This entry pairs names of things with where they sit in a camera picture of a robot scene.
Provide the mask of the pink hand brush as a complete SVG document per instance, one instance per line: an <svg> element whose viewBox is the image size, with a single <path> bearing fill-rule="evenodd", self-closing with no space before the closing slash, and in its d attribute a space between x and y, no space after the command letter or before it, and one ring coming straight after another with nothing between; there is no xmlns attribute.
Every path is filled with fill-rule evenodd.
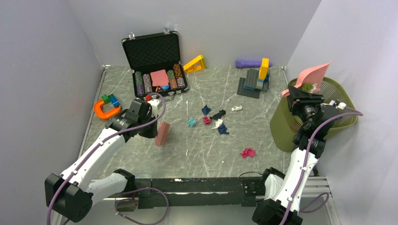
<svg viewBox="0 0 398 225"><path fill-rule="evenodd" d="M158 127L158 134L155 138L155 145L162 146L166 143L168 138L168 133L170 129L170 124L168 122L161 122Z"/></svg>

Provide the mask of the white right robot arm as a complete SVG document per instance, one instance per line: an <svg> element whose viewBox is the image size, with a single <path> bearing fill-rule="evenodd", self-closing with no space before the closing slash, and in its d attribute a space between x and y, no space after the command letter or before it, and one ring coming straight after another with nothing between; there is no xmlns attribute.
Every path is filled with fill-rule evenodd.
<svg viewBox="0 0 398 225"><path fill-rule="evenodd" d="M265 194L252 216L258 225L300 225L301 195L312 168L317 164L325 148L324 137L342 115L346 103L339 100L324 102L324 96L308 93L289 86L287 104L289 112L302 120L293 138L296 146L286 174L269 168L259 181L259 189Z"/></svg>

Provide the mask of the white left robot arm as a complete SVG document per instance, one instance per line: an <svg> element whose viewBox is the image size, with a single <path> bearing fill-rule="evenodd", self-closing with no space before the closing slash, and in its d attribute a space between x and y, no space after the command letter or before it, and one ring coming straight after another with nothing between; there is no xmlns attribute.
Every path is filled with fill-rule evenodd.
<svg viewBox="0 0 398 225"><path fill-rule="evenodd" d="M96 141L60 175L50 174L45 180L46 223L51 224L53 211L72 222L81 221L91 207L120 193L128 197L136 189L135 176L117 169L108 177L94 181L97 171L132 137L157 136L157 121L165 113L165 101L134 99L128 109L112 117Z"/></svg>

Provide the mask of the pink plastic dustpan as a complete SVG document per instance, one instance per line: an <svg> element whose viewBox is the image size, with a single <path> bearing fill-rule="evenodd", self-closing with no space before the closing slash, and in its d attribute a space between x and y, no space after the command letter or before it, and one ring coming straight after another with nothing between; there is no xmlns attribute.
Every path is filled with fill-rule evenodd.
<svg viewBox="0 0 398 225"><path fill-rule="evenodd" d="M296 83L293 85L294 88L299 89L299 87L304 84L304 83L316 83L317 84L317 89L315 93L313 94L318 94L321 90L321 83L326 75L326 72L332 64L331 62L318 65L315 67L310 67L305 70L303 70L297 77Z"/></svg>

